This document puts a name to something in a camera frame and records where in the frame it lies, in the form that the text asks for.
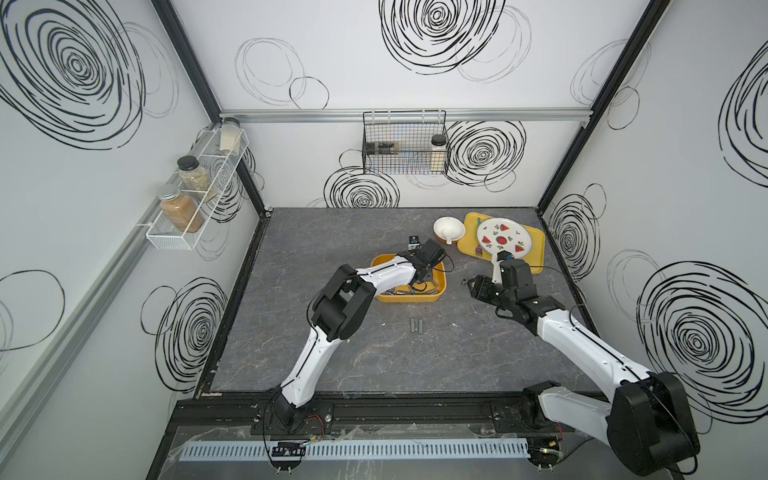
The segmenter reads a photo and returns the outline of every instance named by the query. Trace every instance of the yellow tray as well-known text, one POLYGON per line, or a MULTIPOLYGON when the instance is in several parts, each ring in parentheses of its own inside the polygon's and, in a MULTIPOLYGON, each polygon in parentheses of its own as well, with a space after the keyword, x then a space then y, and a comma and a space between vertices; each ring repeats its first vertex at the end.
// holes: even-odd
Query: yellow tray
MULTIPOLYGON (((475 249, 478 247, 478 219, 480 219, 480 223, 482 223, 489 218, 494 217, 478 214, 476 212, 470 212, 466 217, 464 217, 464 228, 467 229, 467 233, 465 233, 464 236, 458 242, 456 242, 456 246, 458 247, 459 252, 465 255, 469 255, 470 257, 482 258, 483 260, 487 260, 489 262, 491 261, 491 254, 485 250, 482 251, 482 257, 478 257, 477 253, 475 252, 475 249)), ((525 262, 531 267, 538 267, 531 268, 531 273, 541 273, 543 270, 541 265, 544 265, 544 232, 538 228, 528 227, 526 225, 523 225, 523 227, 525 227, 525 229, 531 234, 531 239, 533 240, 533 247, 531 248, 531 251, 528 252, 528 255, 523 257, 523 260, 525 260, 525 262)))
MULTIPOLYGON (((389 262, 391 259, 395 258, 394 255, 391 253, 387 253, 385 255, 379 255, 378 257, 374 258, 371 262, 371 266, 380 265, 384 262, 389 262)), ((445 293, 445 288, 448 286, 448 282, 445 281, 445 272, 442 272, 440 270, 445 270, 445 266, 442 264, 442 262, 438 263, 435 267, 435 270, 432 271, 432 276, 435 278, 435 287, 437 288, 437 293, 433 293, 430 295, 425 295, 421 293, 417 293, 416 295, 411 294, 411 290, 408 288, 407 285, 401 285, 395 288, 396 292, 408 292, 408 295, 378 295, 376 296, 379 301, 384 303, 421 303, 421 302, 435 302, 440 296, 445 293)), ((414 287, 416 290, 423 290, 427 289, 430 290, 432 287, 432 282, 427 283, 416 283, 414 284, 414 287)))

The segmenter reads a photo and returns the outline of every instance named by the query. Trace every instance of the spice jar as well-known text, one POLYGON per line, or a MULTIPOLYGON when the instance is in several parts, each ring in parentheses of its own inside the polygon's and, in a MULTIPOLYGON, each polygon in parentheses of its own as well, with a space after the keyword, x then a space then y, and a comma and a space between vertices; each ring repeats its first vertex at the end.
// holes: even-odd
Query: spice jar
POLYGON ((240 154, 240 122, 236 118, 227 117, 221 123, 219 150, 226 155, 240 154))
POLYGON ((448 150, 448 138, 445 135, 432 135, 432 159, 429 162, 429 170, 442 172, 445 170, 445 157, 448 150))
POLYGON ((160 187, 157 198, 160 199, 160 208, 168 215, 168 220, 176 230, 194 233, 203 226, 205 220, 197 212, 197 204, 192 198, 182 195, 176 185, 168 184, 160 187))
POLYGON ((181 177, 187 190, 208 191, 203 199, 204 203, 219 193, 215 187, 210 187, 208 172, 200 166, 200 162, 195 157, 186 155, 178 159, 176 163, 179 166, 179 177, 181 177))

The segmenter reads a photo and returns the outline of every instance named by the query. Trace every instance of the red wire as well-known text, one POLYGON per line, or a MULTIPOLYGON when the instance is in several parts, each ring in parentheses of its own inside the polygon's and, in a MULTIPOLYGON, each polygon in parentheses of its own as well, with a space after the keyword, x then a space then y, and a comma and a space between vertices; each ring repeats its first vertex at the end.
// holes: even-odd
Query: red wire
POLYGON ((563 428, 560 427, 559 423, 555 423, 555 425, 558 426, 558 430, 560 430, 560 437, 563 438, 563 455, 564 455, 565 454, 565 434, 563 433, 563 428))
POLYGON ((326 424, 323 422, 323 419, 320 418, 320 415, 309 415, 304 422, 308 422, 312 418, 320 421, 320 428, 322 429, 320 430, 320 440, 324 439, 326 437, 326 424))

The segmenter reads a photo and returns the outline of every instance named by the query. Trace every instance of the black wire basket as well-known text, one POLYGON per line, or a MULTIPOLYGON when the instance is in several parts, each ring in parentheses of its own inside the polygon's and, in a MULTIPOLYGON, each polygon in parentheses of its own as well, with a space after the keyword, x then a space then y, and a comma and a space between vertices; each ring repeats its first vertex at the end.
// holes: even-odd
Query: black wire basket
POLYGON ((362 114, 362 167, 382 174, 443 175, 450 142, 433 150, 432 136, 445 135, 445 110, 367 111, 362 114))

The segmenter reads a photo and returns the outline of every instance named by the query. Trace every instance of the white bowl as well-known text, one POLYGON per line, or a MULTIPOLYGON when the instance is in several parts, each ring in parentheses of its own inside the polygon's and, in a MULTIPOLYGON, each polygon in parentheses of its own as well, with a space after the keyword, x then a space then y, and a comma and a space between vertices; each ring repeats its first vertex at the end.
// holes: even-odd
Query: white bowl
POLYGON ((435 220, 432 229, 435 231, 435 235, 448 245, 462 238, 467 233, 464 223, 454 217, 440 217, 435 220))

